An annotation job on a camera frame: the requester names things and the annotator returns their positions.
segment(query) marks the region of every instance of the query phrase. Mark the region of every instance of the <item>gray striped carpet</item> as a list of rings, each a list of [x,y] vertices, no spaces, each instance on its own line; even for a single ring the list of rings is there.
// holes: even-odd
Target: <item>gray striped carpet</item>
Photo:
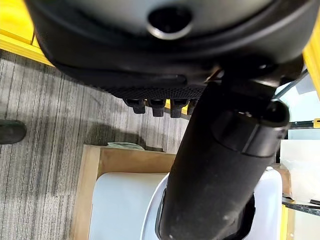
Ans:
[[[0,50],[0,119],[20,120],[28,131],[0,145],[0,239],[68,239],[83,144],[176,153],[188,121],[146,111],[136,115],[108,93]]]

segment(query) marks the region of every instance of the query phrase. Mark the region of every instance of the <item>white bucket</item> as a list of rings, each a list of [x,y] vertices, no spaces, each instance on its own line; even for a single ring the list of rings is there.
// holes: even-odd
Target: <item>white bucket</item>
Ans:
[[[150,200],[166,174],[105,173],[92,197],[89,240],[139,240]]]
[[[168,174],[106,173],[95,184],[90,240],[158,240],[156,217]],[[280,239],[282,179],[269,168],[254,190],[255,215],[245,240]]]

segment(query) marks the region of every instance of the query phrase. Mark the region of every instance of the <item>wooden crate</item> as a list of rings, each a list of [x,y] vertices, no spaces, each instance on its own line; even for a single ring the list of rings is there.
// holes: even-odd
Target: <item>wooden crate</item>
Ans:
[[[104,173],[168,173],[176,155],[156,151],[85,145],[73,209],[70,239],[88,240],[92,196]]]

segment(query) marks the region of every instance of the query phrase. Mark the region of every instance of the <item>black shoe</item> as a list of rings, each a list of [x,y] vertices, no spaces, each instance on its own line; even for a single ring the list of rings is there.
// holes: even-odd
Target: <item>black shoe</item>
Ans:
[[[21,121],[0,120],[0,145],[15,144],[26,136],[26,125]]]

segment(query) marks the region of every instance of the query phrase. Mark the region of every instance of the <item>black mesh fabric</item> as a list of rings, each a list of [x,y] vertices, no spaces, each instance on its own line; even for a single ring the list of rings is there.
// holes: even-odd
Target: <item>black mesh fabric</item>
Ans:
[[[143,88],[124,87],[108,88],[107,92],[121,99],[198,99],[205,86],[183,88]]]

